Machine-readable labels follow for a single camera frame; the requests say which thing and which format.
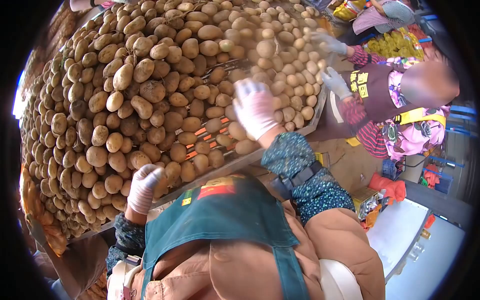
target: blue plastic crate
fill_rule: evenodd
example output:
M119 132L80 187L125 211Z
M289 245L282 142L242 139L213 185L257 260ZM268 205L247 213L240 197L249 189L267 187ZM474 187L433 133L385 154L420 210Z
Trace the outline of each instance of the blue plastic crate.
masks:
M396 180L398 176L402 173L402 171L397 171L395 162L391 161L390 159L386 158L383 161L382 165L382 176L389 178L391 180Z
M439 180L440 183L435 184L435 189L444 194L448 194L450 187L452 187L453 178L440 177Z

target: green apron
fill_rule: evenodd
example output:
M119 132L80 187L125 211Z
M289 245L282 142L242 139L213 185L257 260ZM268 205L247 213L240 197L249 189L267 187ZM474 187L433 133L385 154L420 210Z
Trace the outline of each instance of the green apron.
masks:
M282 205L259 180L243 175L211 180L184 192L146 224L141 299L161 256L200 239L248 240L272 247L284 299L309 299L292 249L300 242L288 226Z

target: glove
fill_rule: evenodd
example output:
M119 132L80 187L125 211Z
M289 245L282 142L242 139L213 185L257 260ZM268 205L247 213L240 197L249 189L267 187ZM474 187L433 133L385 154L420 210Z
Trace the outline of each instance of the glove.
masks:
M332 67L327 67L327 73L321 72L320 75L328 89L340 97L340 100L353 95L345 80Z
M40 244L40 246L44 246L47 243L47 238L45 237L42 224L33 218L31 214L27 214L25 219L32 237Z
M322 44L321 47L321 49L325 52L336 52L339 54L347 55L348 46L345 43L340 42L336 38L329 36L326 33L312 32L311 40L318 43L325 42L325 44Z
M263 83L244 79L235 82L237 99L233 108L245 130L258 140L278 125L274 118L273 96Z
M147 215L152 205L153 190L165 178L165 169L153 164L141 167L132 179L130 194L127 197L128 206L141 215Z

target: brown apron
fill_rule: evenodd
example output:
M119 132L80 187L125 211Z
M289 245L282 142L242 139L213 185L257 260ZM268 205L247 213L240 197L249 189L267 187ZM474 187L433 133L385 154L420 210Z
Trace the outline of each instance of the brown apron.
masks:
M91 287L102 275L107 267L105 262L107 255L108 246L100 235L94 235L67 246L67 250L65 250L61 258L80 286L78 295L73 297L73 299ZM48 271L48 273L44 273L44 276L49 277L51 275L50 271L54 271L53 264L45 253L36 255L35 261L42 263L42 271Z
M353 93L360 94L367 118L375 123L383 122L400 113L417 108L416 105L409 102L401 108L397 108L393 103L388 91L388 75L393 70L405 71L397 65L369 63L356 71L340 72L350 90ZM337 95L328 93L317 129L307 135L307 141L317 142L356 136L356 132L350 128L346 120L339 121L339 112L335 107L335 104L339 101Z

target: blue patterned sleeve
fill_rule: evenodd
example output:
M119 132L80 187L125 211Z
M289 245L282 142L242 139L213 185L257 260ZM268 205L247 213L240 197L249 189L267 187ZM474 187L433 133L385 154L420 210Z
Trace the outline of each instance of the blue patterned sleeve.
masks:
M141 253L145 250L145 225L132 223L125 218L124 213L120 213L115 217L113 227L115 227L117 244L122 250L116 245L108 250L107 276L112 274L112 269L119 260L124 259L128 254L141 257Z
M277 135L262 157L262 166L283 178L292 178L314 162L312 148L305 137L296 132ZM314 215L330 208L355 211L350 195L327 168L321 168L303 185L295 187L292 196L304 225Z

